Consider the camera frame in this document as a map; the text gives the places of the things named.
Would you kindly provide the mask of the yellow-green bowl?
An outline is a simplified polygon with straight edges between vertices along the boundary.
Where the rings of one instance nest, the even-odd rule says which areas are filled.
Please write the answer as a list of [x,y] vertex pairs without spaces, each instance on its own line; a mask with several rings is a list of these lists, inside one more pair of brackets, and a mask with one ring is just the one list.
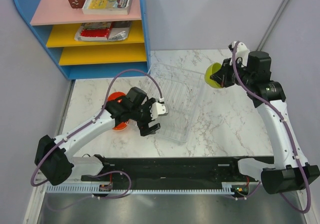
[[204,80],[206,84],[209,85],[211,88],[215,88],[215,89],[222,88],[221,85],[213,79],[213,75],[217,73],[221,69],[221,67],[222,65],[220,63],[215,62],[211,64],[205,72]]

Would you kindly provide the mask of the orange bowl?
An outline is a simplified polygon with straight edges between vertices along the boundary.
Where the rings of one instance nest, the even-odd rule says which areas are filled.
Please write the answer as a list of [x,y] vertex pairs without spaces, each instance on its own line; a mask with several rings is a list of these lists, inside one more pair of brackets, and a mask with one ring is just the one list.
[[121,103],[122,102],[122,99],[121,97],[125,96],[126,94],[123,93],[123,92],[114,92],[112,94],[110,94],[107,98],[107,102],[110,102],[110,101],[117,101],[117,103]]
[[114,131],[123,131],[128,127],[129,121],[122,122],[113,128]]

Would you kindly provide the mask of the white wire dish rack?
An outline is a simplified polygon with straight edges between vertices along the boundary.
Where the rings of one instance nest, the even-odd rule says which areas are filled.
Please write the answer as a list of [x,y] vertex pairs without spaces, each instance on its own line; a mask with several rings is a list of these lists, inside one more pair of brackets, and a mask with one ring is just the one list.
[[188,140],[197,102],[204,88],[204,74],[162,63],[152,64],[150,76],[159,85],[168,114],[156,118],[150,126],[160,123],[156,135],[175,142]]

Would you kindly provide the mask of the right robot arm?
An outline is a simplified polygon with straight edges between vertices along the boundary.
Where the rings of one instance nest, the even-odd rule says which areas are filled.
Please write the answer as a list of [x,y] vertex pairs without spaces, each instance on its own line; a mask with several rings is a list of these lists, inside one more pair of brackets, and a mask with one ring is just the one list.
[[212,88],[227,88],[238,84],[235,70],[249,92],[247,96],[260,114],[272,146],[274,163],[244,158],[229,168],[235,181],[245,176],[262,182],[268,194],[303,190],[320,175],[317,165],[310,165],[290,127],[286,96],[279,82],[271,80],[272,59],[263,51],[251,51],[232,59],[213,63],[205,73],[205,82]]

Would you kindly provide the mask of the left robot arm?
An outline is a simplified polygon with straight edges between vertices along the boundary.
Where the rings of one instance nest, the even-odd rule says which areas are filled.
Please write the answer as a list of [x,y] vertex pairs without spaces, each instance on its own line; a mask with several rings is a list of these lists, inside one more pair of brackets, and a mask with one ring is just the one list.
[[62,184],[75,170],[104,181],[110,175],[108,166],[95,156],[78,164],[73,160],[74,154],[100,134],[129,120],[136,121],[142,137],[155,134],[160,124],[149,124],[165,114],[163,97],[158,100],[148,98],[144,91],[133,87],[126,95],[107,101],[98,113],[75,129],[54,138],[49,135],[41,137],[35,155],[35,171],[42,172],[53,186]]

